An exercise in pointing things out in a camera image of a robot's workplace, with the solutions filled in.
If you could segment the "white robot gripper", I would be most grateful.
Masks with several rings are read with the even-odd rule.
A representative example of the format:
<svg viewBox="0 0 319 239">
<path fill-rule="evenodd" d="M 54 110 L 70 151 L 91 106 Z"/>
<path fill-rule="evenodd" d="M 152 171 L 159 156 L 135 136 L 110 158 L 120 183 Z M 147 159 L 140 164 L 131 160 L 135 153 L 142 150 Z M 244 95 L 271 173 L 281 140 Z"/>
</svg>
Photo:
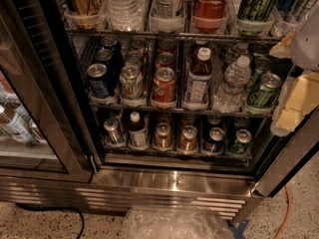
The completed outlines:
<svg viewBox="0 0 319 239">
<path fill-rule="evenodd" d="M 319 106 L 319 1 L 298 23 L 296 31 L 290 31 L 273 46 L 269 55 L 279 59 L 292 57 L 296 66 L 314 71 L 288 77 L 283 84 L 270 131 L 276 136 L 287 136 Z"/>
</svg>

